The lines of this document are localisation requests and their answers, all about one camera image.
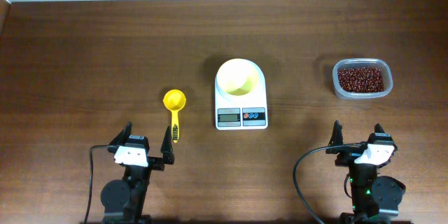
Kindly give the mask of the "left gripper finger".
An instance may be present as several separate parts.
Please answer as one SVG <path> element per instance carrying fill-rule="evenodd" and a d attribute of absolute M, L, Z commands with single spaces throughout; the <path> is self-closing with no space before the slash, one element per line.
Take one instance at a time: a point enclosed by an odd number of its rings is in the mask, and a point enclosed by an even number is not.
<path fill-rule="evenodd" d="M 174 164 L 174 150 L 172 147 L 172 132 L 171 127 L 168 126 L 164 134 L 164 139 L 162 141 L 160 152 L 162 154 L 162 159 L 167 165 Z"/>
<path fill-rule="evenodd" d="M 110 146 L 123 146 L 132 132 L 132 122 L 128 122 L 123 130 L 109 143 Z"/>

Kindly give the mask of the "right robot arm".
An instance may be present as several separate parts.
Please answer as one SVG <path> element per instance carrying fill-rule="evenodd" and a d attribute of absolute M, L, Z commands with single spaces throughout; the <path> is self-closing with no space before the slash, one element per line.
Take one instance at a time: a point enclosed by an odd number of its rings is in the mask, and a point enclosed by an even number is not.
<path fill-rule="evenodd" d="M 393 177 L 378 173 L 398 150 L 392 136 L 376 124 L 367 141 L 345 144 L 342 126 L 336 121 L 328 146 L 326 153 L 337 156 L 335 165 L 349 169 L 345 182 L 350 187 L 344 191 L 351 198 L 353 212 L 341 213 L 339 222 L 390 223 L 397 217 L 406 186 Z"/>

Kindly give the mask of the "yellow plastic measuring scoop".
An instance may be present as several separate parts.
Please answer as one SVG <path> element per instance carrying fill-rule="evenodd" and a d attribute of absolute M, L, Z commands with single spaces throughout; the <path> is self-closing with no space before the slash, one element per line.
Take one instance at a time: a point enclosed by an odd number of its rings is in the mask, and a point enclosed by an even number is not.
<path fill-rule="evenodd" d="M 186 101 L 185 94 L 176 89 L 168 91 L 162 100 L 165 108 L 171 113 L 171 137 L 174 143 L 179 141 L 179 112 L 185 107 Z"/>

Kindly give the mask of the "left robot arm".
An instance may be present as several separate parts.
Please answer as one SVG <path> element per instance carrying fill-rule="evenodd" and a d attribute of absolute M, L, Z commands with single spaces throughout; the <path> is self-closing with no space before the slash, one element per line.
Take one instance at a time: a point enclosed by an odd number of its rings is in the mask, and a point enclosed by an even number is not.
<path fill-rule="evenodd" d="M 151 216 L 143 214 L 144 202 L 151 172 L 162 172 L 166 165 L 174 164 L 171 127 L 164 133 L 160 157 L 148 154 L 148 138 L 133 135 L 131 122 L 109 143 L 107 150 L 114 154 L 114 162 L 125 170 L 121 179 L 108 182 L 101 191 L 102 223 L 151 224 Z"/>

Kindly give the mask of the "red beans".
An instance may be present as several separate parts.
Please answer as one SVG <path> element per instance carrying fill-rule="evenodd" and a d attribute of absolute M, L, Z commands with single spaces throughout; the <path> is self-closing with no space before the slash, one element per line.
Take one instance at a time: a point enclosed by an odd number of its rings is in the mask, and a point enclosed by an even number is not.
<path fill-rule="evenodd" d="M 374 67 L 338 69 L 339 85 L 346 92 L 376 93 L 384 91 L 381 70 Z"/>

